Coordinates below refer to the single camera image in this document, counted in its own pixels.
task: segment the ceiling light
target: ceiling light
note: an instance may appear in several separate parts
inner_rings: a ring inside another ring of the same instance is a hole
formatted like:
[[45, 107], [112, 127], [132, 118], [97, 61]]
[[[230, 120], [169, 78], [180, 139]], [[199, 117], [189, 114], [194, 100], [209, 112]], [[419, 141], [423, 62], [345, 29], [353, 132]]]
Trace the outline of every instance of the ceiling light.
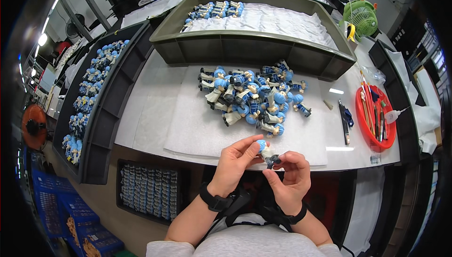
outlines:
[[338, 89], [334, 89], [334, 88], [330, 88], [330, 92], [337, 93], [337, 94], [343, 94], [342, 90], [338, 90]]
[[58, 0], [55, 0], [55, 2], [54, 2], [53, 5], [52, 5], [52, 10], [55, 9], [57, 3], [58, 3]]
[[354, 147], [325, 147], [326, 151], [353, 151]]
[[43, 46], [44, 44], [46, 44], [46, 41], [47, 41], [47, 34], [43, 33], [37, 42], [40, 46]]
[[42, 32], [41, 33], [44, 33], [44, 30], [46, 30], [47, 23], [49, 22], [49, 18], [50, 17], [47, 17], [46, 21], [44, 22], [44, 26], [42, 27]]

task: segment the white table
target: white table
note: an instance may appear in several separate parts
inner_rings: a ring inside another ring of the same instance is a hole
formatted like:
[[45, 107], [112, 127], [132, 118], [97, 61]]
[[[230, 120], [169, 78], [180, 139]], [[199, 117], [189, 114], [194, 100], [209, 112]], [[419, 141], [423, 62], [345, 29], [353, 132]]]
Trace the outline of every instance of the white table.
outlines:
[[[379, 35], [388, 45], [389, 39], [385, 35]], [[364, 38], [358, 45], [355, 54], [361, 66], [374, 66], [368, 51], [373, 42]], [[153, 51], [144, 65], [137, 82], [130, 94], [126, 108], [121, 118], [115, 143], [129, 147], [141, 152], [194, 162], [198, 164], [217, 165], [217, 158], [206, 158], [180, 154], [164, 149], [164, 142], [172, 121], [175, 103], [178, 96], [180, 84], [187, 67], [168, 66], [157, 51]], [[323, 119], [330, 137], [324, 142], [328, 163], [324, 166], [313, 166], [312, 171], [336, 171], [373, 167], [370, 156], [376, 155], [368, 147], [361, 134], [355, 109], [355, 93], [360, 87], [358, 65], [355, 64], [343, 76], [335, 82], [320, 81], [320, 95], [322, 99], [331, 103], [334, 108], [328, 117]], [[168, 93], [162, 93], [151, 87], [161, 86]], [[330, 88], [341, 90], [343, 94], [329, 92]], [[341, 118], [337, 102], [341, 98], [345, 107], [353, 115], [355, 126], [350, 129], [350, 145], [345, 146]], [[155, 112], [156, 107], [164, 107], [166, 113]], [[391, 148], [384, 150], [381, 154], [380, 164], [391, 164], [400, 161], [398, 137]], [[253, 169], [262, 169], [263, 166], [256, 165]]]

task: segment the small bottle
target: small bottle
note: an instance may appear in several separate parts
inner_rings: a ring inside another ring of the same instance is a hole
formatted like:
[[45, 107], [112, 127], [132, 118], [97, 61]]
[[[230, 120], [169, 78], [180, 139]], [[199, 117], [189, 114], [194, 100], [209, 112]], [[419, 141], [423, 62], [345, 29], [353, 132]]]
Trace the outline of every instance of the small bottle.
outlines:
[[395, 120], [397, 120], [397, 118], [399, 117], [399, 115], [405, 111], [408, 108], [403, 109], [402, 111], [397, 111], [397, 110], [392, 110], [389, 111], [385, 114], [385, 119], [386, 119], [386, 123], [387, 124], [391, 124], [393, 123]]

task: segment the wrist strap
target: wrist strap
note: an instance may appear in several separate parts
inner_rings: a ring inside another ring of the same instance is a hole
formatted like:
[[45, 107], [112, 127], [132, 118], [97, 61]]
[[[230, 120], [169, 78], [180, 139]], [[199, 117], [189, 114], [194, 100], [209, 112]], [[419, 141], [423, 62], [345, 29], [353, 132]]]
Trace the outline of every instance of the wrist strap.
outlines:
[[221, 212], [224, 209], [229, 208], [233, 199], [228, 196], [227, 198], [220, 197], [218, 195], [212, 196], [207, 190], [207, 182], [201, 185], [199, 190], [199, 196], [209, 206], [209, 210], [214, 212]]
[[295, 225], [299, 221], [301, 221], [306, 216], [307, 208], [304, 203], [302, 203], [302, 209], [300, 210], [300, 213], [296, 216], [292, 215], [285, 215], [284, 212], [281, 210], [281, 216], [284, 219], [285, 222], [287, 222], [289, 225]]

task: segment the hand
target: hand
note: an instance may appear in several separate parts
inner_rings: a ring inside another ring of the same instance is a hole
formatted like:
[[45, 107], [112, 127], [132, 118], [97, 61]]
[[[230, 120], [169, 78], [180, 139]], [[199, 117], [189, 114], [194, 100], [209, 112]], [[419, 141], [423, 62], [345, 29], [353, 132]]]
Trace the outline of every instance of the hand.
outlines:
[[262, 158], [255, 158], [259, 152], [256, 141], [261, 139], [263, 135], [250, 136], [222, 150], [215, 175], [207, 186], [212, 196], [226, 198], [235, 190], [246, 168], [263, 162]]
[[263, 170], [263, 174], [273, 189], [275, 201], [286, 215], [296, 216], [302, 209], [302, 199], [311, 187], [309, 162], [305, 157], [293, 151], [279, 156], [281, 164], [273, 169], [284, 168], [284, 180], [281, 181], [274, 170]]

